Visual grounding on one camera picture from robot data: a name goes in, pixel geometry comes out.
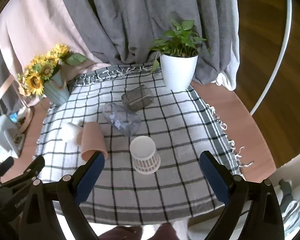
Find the houndstooth paper cup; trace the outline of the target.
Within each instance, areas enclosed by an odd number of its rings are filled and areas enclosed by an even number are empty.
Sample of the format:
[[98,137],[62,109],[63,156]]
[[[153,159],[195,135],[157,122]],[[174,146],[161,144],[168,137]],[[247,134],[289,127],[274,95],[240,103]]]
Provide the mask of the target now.
[[134,169],[144,175],[157,172],[161,165],[161,157],[155,142],[147,136],[139,136],[129,146]]

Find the white paper cup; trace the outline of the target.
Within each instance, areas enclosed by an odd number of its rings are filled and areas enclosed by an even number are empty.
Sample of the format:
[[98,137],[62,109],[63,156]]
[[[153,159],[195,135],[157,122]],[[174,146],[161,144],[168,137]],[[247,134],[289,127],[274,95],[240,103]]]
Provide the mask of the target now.
[[69,122],[62,126],[60,137],[65,142],[73,142],[79,145],[82,140],[82,133],[82,127]]

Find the pink paper cup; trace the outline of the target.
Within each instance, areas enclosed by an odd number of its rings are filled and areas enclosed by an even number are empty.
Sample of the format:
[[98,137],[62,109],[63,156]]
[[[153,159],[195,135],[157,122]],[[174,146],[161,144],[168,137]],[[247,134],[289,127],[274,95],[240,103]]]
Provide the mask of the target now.
[[98,122],[87,122],[83,126],[81,157],[84,161],[88,161],[95,152],[102,153],[104,158],[108,159],[106,143],[100,124]]

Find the clear bluish plastic cup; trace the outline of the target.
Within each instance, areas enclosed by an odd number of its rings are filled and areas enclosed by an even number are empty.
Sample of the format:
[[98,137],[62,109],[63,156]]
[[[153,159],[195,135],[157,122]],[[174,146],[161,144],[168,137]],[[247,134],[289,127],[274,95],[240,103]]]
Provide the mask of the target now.
[[113,102],[106,103],[102,109],[105,120],[121,134],[130,137],[137,133],[141,126],[140,117],[124,106]]

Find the light blue ribbed vase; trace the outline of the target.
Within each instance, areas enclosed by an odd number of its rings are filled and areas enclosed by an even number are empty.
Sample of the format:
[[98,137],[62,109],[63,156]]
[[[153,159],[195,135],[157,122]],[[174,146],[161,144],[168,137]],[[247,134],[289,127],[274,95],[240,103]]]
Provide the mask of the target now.
[[44,94],[57,107],[68,101],[70,93],[61,70],[56,72],[49,81],[44,83]]

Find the yellow sunflower bouquet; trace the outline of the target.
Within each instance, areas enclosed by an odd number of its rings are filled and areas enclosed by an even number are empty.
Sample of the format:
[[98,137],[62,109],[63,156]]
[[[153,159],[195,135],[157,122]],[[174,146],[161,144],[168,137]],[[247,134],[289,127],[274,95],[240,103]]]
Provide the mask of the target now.
[[84,55],[71,51],[69,46],[56,44],[46,54],[36,55],[30,64],[26,65],[24,72],[17,75],[19,93],[27,98],[37,96],[42,99],[46,96],[44,83],[56,72],[61,70],[65,77],[64,67],[75,66],[86,60]]

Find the checkered white tablecloth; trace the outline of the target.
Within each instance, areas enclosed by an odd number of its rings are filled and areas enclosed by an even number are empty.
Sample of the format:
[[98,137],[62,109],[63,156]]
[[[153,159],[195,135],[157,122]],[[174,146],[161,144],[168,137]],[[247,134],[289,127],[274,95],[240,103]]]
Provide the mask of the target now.
[[[137,131],[125,135],[117,120],[107,121],[111,103],[140,85],[152,102],[137,111]],[[226,125],[193,87],[181,92],[166,88],[160,71],[149,67],[113,66],[80,75],[69,82],[70,97],[51,106],[37,141],[45,159],[39,174],[45,183],[73,174],[84,163],[81,148],[65,137],[66,124],[97,122],[108,157],[86,202],[87,220],[113,225],[172,222],[222,207],[204,177],[199,158],[204,151],[232,174],[241,174]]]

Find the smoky grey square glass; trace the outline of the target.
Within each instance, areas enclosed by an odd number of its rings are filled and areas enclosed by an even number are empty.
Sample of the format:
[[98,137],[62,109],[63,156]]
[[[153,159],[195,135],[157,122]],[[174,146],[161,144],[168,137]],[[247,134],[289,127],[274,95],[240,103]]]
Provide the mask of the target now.
[[153,103],[153,93],[148,87],[141,85],[125,92],[121,99],[127,109],[137,112]]

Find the white ribbed plant pot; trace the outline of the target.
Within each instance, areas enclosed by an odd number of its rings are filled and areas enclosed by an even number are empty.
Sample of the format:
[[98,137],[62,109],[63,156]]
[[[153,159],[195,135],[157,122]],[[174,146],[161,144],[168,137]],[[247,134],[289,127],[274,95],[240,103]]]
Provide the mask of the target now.
[[196,70],[198,55],[175,57],[160,55],[160,65],[165,86],[179,92],[187,90]]

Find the pink curtain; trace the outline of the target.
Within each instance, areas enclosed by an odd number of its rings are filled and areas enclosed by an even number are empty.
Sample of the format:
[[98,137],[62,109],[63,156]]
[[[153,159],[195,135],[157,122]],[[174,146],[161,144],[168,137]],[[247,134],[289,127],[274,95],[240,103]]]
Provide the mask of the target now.
[[[44,54],[55,44],[66,44],[76,53],[88,58],[87,63],[70,67],[66,78],[109,66],[100,56],[93,54],[84,35],[79,31],[78,20],[85,22],[88,14],[84,0],[10,0],[0,13],[0,87],[9,76],[16,77],[30,60]],[[0,90],[0,109],[11,112],[21,106],[13,87]]]

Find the green pothos plant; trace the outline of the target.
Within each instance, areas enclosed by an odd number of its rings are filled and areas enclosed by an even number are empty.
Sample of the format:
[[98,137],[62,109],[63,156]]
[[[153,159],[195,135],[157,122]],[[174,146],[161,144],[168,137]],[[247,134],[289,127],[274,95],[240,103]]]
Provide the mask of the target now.
[[194,20],[183,20],[178,23],[170,19],[173,29],[164,32],[162,38],[158,38],[151,43],[150,51],[156,51],[155,60],[151,73],[160,67],[157,56],[160,54],[172,57],[190,58],[200,54],[199,45],[204,44],[207,39],[200,37],[193,29]]

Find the grey curtain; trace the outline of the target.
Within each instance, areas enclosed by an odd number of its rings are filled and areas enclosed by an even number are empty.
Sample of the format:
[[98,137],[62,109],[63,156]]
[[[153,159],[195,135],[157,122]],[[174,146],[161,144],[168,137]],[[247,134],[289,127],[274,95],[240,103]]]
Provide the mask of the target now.
[[[10,0],[0,0],[0,13]],[[194,20],[206,38],[194,78],[236,88],[239,68],[237,0],[84,0],[88,20],[78,20],[93,54],[109,65],[145,63],[154,58],[151,42],[170,29],[170,19]]]

